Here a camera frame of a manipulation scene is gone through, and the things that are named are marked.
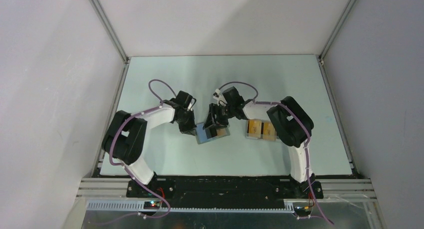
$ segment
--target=white wall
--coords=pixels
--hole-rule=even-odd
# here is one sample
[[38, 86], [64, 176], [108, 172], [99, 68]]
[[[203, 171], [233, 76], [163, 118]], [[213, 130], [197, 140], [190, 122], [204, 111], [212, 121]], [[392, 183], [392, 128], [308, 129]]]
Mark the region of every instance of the white wall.
[[0, 0], [0, 228], [60, 228], [122, 62], [88, 0]]
[[319, 54], [348, 0], [100, 0], [129, 56]]
[[355, 161], [390, 229], [423, 228], [424, 0], [359, 0], [327, 57]]

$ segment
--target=metal grille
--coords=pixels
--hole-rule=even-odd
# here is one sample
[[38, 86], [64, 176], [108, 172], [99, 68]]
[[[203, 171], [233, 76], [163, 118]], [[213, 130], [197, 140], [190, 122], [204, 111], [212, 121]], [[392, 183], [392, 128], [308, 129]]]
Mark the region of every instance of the metal grille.
[[[124, 212], [136, 212], [136, 211], [157, 211], [156, 209], [144, 209], [143, 200], [89, 200], [87, 204], [87, 211], [124, 211]], [[159, 209], [159, 211], [166, 211], [165, 208]], [[171, 208], [171, 212], [181, 213], [293, 213], [293, 203], [285, 202], [285, 208], [278, 209], [221, 209], [221, 208]]]

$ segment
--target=perforated metal strip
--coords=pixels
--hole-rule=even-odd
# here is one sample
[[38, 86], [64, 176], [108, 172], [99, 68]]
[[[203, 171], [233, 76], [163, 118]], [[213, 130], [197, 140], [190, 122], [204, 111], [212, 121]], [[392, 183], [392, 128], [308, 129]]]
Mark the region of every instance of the perforated metal strip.
[[[87, 203], [87, 211], [157, 211], [156, 209], [144, 209], [143, 200], [89, 200]], [[181, 213], [293, 213], [293, 203], [285, 202], [285, 208], [278, 209], [222, 209], [222, 208], [171, 208], [171, 212]]]

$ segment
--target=white table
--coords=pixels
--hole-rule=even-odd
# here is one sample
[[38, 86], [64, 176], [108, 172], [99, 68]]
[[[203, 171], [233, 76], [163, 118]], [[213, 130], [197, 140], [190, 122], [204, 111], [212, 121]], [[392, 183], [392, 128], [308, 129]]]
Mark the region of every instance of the white table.
[[[350, 175], [342, 143], [319, 65], [314, 55], [157, 56], [132, 57], [118, 110], [143, 111], [159, 104], [148, 88], [151, 79], [167, 82], [176, 93], [197, 99], [196, 123], [206, 119], [212, 93], [226, 82], [242, 81], [259, 90], [259, 101], [279, 101], [292, 96], [314, 122], [310, 145], [316, 175]], [[245, 100], [255, 92], [234, 84]], [[173, 97], [159, 82], [152, 88], [163, 99]], [[147, 132], [142, 156], [158, 175], [264, 176], [288, 175], [290, 159], [282, 142], [245, 138], [246, 121], [229, 120], [230, 136], [201, 145], [194, 136], [181, 134], [167, 123]], [[105, 154], [101, 175], [126, 175], [109, 163]]]

